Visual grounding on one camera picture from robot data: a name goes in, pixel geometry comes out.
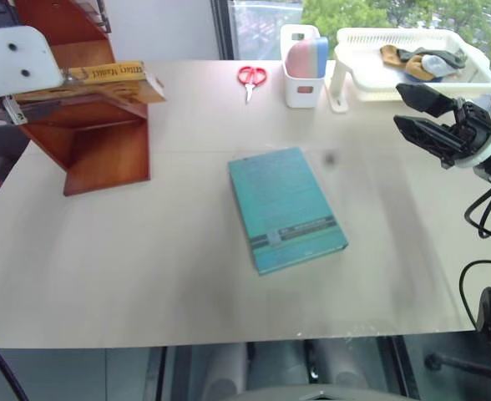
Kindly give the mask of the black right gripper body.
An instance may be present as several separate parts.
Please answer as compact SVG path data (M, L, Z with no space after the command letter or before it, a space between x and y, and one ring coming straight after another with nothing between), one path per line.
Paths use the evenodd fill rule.
M440 157L444 169L456 161L475 155L491 135L491 119L486 109L461 98L449 98L446 112L452 112L454 124L442 124L445 137L444 155Z

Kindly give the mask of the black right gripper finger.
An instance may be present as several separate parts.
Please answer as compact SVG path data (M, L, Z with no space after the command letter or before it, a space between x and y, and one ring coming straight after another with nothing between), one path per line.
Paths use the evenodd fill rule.
M396 85L403 103L411 109L432 117L440 117L455 110L455 100L451 99L426 84Z
M443 164L453 164L463 153L462 140L429 119L395 115L393 121L406 141L426 150Z

